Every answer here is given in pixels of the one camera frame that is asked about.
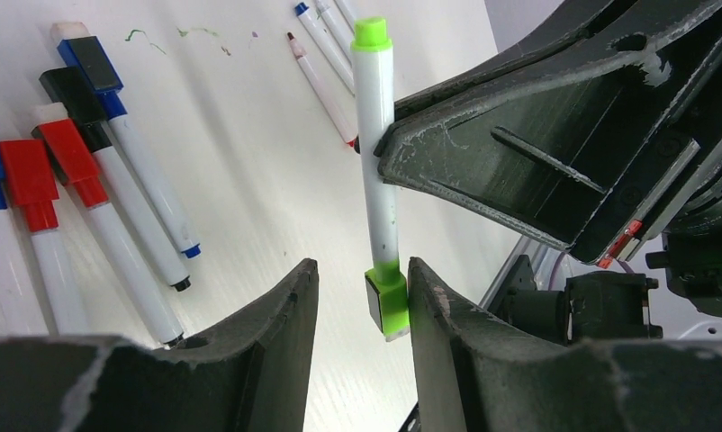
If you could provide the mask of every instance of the green scribble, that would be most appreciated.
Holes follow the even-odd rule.
[[[139,29],[133,29],[133,30],[131,30],[131,33],[128,34],[128,37],[125,38],[125,41],[126,41],[126,42],[130,42],[131,39],[133,39],[133,35],[136,34],[136,33],[142,33],[144,36],[146,36],[146,32],[145,32],[145,31],[139,30]]]
[[[164,50],[164,49],[161,49],[161,48],[159,47],[159,45],[157,45],[156,43],[152,42],[152,41],[149,39],[148,34],[146,34],[146,32],[143,31],[143,30],[140,30],[140,29],[133,29],[133,30],[131,30],[131,32],[128,34],[128,37],[125,38],[125,41],[126,41],[126,42],[132,41],[132,40],[133,40],[133,35],[135,35],[136,33],[141,33],[141,34],[143,34],[144,37],[147,38],[147,42],[149,43],[149,46],[150,46],[150,47],[156,48],[159,52],[167,55],[167,53],[165,52],[165,50]]]
[[[181,30],[181,29],[179,29],[179,28],[176,27],[176,30],[178,30],[178,36],[180,36],[180,37],[182,37],[182,38],[185,38],[185,37],[186,37],[189,33],[191,33],[191,32],[205,32],[205,33],[207,33],[207,34],[209,34],[209,35],[211,35],[211,36],[214,36],[214,37],[216,37],[216,38],[217,38],[218,36],[221,36],[220,34],[218,34],[217,31],[213,31],[213,30],[210,30],[210,29],[205,29],[204,27],[192,27],[191,29],[186,30],[186,31]]]

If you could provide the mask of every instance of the white floor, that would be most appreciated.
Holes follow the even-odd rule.
[[[181,294],[164,290],[187,335],[257,298],[300,259],[318,259],[320,311],[305,430],[397,430],[416,400],[411,344],[407,338],[384,343],[368,317],[359,161],[342,146],[294,63],[286,32],[306,46],[351,118],[353,100],[293,6],[0,0],[0,140],[29,137],[28,110],[49,101],[37,78],[63,66],[48,36],[51,24],[86,23],[110,54],[126,85],[122,100],[202,237],[203,254],[188,262],[194,286]],[[496,52],[483,0],[368,0],[357,8],[389,19],[399,97]],[[132,30],[143,32],[126,41]],[[518,238],[426,195],[402,191],[399,208],[402,262],[423,257],[476,302]],[[95,329],[153,347],[64,191],[57,209]]]

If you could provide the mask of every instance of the pen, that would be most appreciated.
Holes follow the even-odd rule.
[[[67,66],[80,68],[91,92],[98,97],[106,111],[110,128],[176,248],[187,258],[196,257],[201,250],[192,223],[154,154],[149,150],[143,137],[131,125],[131,117],[117,95],[122,89],[122,81],[117,76],[101,43],[95,36],[91,36],[81,22],[54,24],[51,35],[58,44],[59,55]]]
[[[62,102],[75,122],[88,150],[136,228],[140,241],[163,281],[181,292],[191,286],[189,272],[165,231],[133,180],[128,167],[104,132],[106,113],[90,92],[77,67],[52,69],[41,75],[41,83],[54,102]]]
[[[342,48],[345,57],[351,60],[353,57],[350,54],[350,44],[353,42],[353,32],[347,27],[345,20],[340,18],[334,8],[323,0],[316,0],[316,9],[319,10],[321,19],[329,27],[329,31],[332,32],[339,47]]]
[[[300,65],[300,69],[304,73],[305,77],[308,78],[308,82],[311,83],[313,91],[319,97],[321,104],[324,105],[324,109],[327,110],[329,117],[332,122],[335,123],[335,128],[339,132],[339,136],[342,140],[353,147],[353,143],[356,140],[356,136],[350,131],[350,125],[347,123],[345,114],[340,110],[339,106],[335,103],[329,93],[329,89],[324,84],[324,81],[316,73],[316,69],[313,68],[311,62],[308,60],[308,54],[305,52],[305,48],[294,38],[294,35],[287,33],[289,39],[290,48],[294,54],[294,58],[297,60],[297,64]]]
[[[358,141],[374,267],[367,271],[369,311],[388,341],[409,331],[406,279],[398,258],[395,186],[383,183],[375,147],[393,124],[393,42],[384,18],[356,22],[353,41]]]
[[[30,270],[16,237],[14,221],[1,187],[5,178],[0,159],[0,304],[9,333],[16,336],[48,335]]]
[[[32,135],[42,138],[59,169],[61,183],[74,187],[104,244],[104,253],[125,279],[127,293],[152,336],[168,346],[183,340],[184,330],[154,282],[131,235],[99,182],[99,169],[77,127],[61,103],[36,107],[38,125]]]
[[[22,209],[60,335],[90,333],[86,308],[58,230],[53,201],[59,198],[43,141],[0,141],[8,190]]]
[[[319,46],[319,49],[324,53],[324,56],[335,69],[335,72],[337,72],[342,79],[342,82],[345,83],[345,87],[353,94],[355,88],[353,87],[353,73],[350,70],[350,63],[348,63],[347,58],[337,49],[337,46],[332,42],[329,35],[319,27],[316,20],[308,13],[309,10],[309,7],[306,6],[305,3],[299,3],[294,7],[294,12],[297,14],[302,26],[311,34],[316,45]]]
[[[345,21],[350,24],[353,32],[356,31],[356,21],[358,21],[358,13],[356,8],[350,4],[350,0],[335,0],[338,4],[339,10],[342,12],[342,16],[345,17]]]

